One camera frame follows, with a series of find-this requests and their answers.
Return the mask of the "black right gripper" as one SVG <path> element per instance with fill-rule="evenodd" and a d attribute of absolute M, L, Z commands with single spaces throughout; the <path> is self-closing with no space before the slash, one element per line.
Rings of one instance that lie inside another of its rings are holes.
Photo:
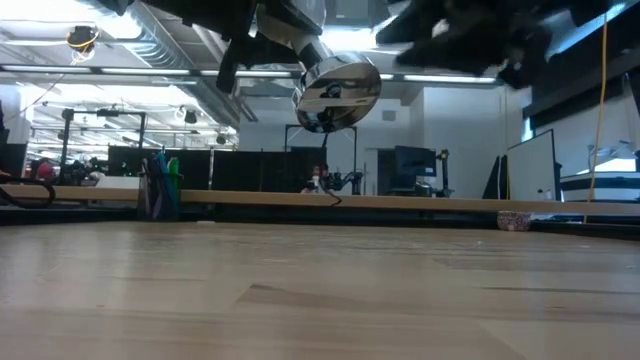
<path fill-rule="evenodd" d="M 480 76 L 490 67 L 514 89 L 532 85 L 546 65 L 551 32 L 544 1 L 411 0 L 376 34 L 379 45 L 409 43 L 402 66 Z"/>

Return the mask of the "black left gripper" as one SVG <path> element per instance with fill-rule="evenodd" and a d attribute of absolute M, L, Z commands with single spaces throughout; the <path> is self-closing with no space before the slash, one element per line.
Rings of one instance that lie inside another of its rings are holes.
<path fill-rule="evenodd" d="M 256 0 L 139 0 L 139 3 L 174 15 L 186 25 L 198 25 L 218 33 L 224 40 L 231 40 L 216 80 L 217 88 L 225 94 L 232 93 L 240 65 L 250 69 L 255 65 L 299 62 L 291 48 L 261 33 L 255 37 L 247 35 Z"/>

